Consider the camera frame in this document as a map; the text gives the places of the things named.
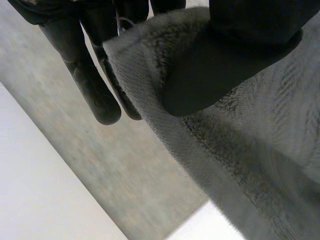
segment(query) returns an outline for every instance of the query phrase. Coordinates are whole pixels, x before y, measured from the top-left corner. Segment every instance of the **fluffy towel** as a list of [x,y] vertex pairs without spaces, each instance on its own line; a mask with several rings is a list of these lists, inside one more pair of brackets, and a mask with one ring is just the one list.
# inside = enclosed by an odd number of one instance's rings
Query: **fluffy towel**
[[105,42],[120,85],[245,238],[319,240],[320,14],[284,59],[215,105],[171,116],[163,85],[208,19],[203,7],[174,11]]

